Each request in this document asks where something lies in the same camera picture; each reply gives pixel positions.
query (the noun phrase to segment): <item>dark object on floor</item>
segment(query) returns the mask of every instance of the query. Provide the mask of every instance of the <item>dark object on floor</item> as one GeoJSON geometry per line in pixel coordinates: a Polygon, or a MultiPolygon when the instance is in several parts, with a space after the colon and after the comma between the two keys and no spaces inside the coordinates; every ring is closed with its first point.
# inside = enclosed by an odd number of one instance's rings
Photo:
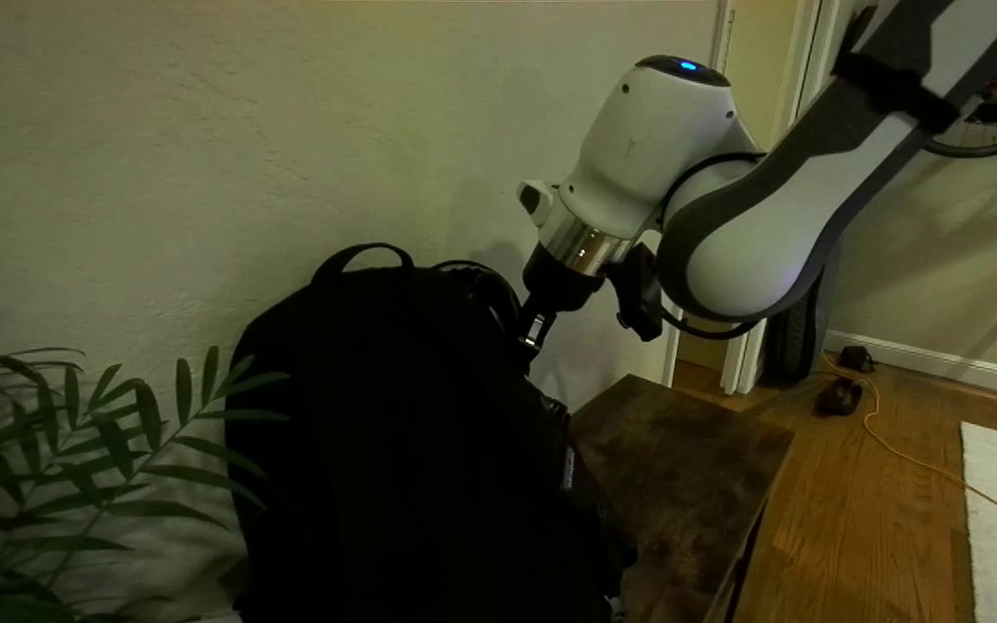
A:
{"type": "Polygon", "coordinates": [[[859,375],[874,375],[875,361],[866,347],[845,347],[839,356],[839,368],[859,369],[859,375]]]}
{"type": "Polygon", "coordinates": [[[820,396],[818,396],[818,417],[852,417],[859,399],[866,396],[866,387],[859,387],[848,376],[832,381],[820,396]]]}
{"type": "Polygon", "coordinates": [[[605,623],[630,550],[567,442],[565,406],[524,375],[516,294],[478,264],[322,264],[262,313],[235,361],[292,381],[230,409],[251,545],[246,623],[605,623]]]}

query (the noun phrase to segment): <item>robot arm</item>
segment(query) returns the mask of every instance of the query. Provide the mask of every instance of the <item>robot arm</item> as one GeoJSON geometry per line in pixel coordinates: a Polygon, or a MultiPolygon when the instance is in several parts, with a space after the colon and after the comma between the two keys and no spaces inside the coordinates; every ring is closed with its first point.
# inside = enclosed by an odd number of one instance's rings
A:
{"type": "Polygon", "coordinates": [[[526,342],[540,347],[554,313],[583,309],[646,229],[660,229],[656,278],[685,313],[756,323],[790,309],[845,225],[993,71],[997,0],[898,0],[756,164],[721,72],[672,54],[637,64],[570,178],[520,194],[540,225],[526,342]]]}

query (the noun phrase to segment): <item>cable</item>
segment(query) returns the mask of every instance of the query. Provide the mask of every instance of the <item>cable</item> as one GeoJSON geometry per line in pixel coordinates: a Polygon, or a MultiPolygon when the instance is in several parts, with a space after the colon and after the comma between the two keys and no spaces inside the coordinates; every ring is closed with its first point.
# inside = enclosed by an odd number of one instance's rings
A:
{"type": "Polygon", "coordinates": [[[967,478],[960,478],[960,473],[953,473],[953,470],[945,470],[945,466],[937,466],[937,464],[928,464],[928,460],[900,450],[900,447],[890,442],[888,436],[880,436],[875,420],[880,420],[883,399],[880,399],[875,383],[866,381],[866,387],[870,387],[870,396],[874,396],[874,409],[870,409],[866,420],[863,420],[863,430],[866,430],[870,441],[875,441],[888,454],[892,454],[892,458],[900,458],[900,460],[908,460],[908,464],[913,464],[913,466],[922,466],[922,470],[930,470],[930,473],[953,481],[957,487],[972,493],[975,499],[997,504],[997,499],[993,499],[992,493],[982,493],[982,487],[971,486],[967,478]]]}
{"type": "Polygon", "coordinates": [[[674,317],[665,305],[658,309],[658,315],[660,315],[660,323],[674,326],[680,331],[690,331],[690,335],[701,335],[701,338],[739,338],[739,335],[756,328],[756,323],[740,323],[740,326],[725,328],[725,331],[708,331],[701,326],[690,326],[685,315],[674,317]]]}

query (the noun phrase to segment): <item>wall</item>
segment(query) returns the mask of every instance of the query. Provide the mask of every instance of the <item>wall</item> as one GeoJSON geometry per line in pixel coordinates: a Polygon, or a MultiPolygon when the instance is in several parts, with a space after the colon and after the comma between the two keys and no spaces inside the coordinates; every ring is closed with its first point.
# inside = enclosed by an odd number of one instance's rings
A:
{"type": "MultiPolygon", "coordinates": [[[[170,375],[232,347],[351,241],[520,281],[526,178],[554,179],[620,72],[708,59],[712,0],[0,0],[0,351],[67,342],[170,375]]],[[[583,406],[670,376],[614,294],[533,376],[583,406]]]]}
{"type": "Polygon", "coordinates": [[[997,365],[997,161],[892,179],[845,236],[832,326],[943,354],[950,376],[997,365]]]}

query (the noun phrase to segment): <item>baseboard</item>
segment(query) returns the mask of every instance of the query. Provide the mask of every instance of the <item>baseboard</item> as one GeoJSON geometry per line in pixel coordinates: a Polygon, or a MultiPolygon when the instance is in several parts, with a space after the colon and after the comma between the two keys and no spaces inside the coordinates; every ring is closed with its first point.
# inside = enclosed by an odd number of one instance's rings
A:
{"type": "Polygon", "coordinates": [[[854,335],[854,331],[826,331],[824,347],[826,351],[866,347],[880,365],[997,391],[997,365],[992,361],[967,361],[967,356],[918,351],[908,342],[888,342],[888,338],[854,335]]]}

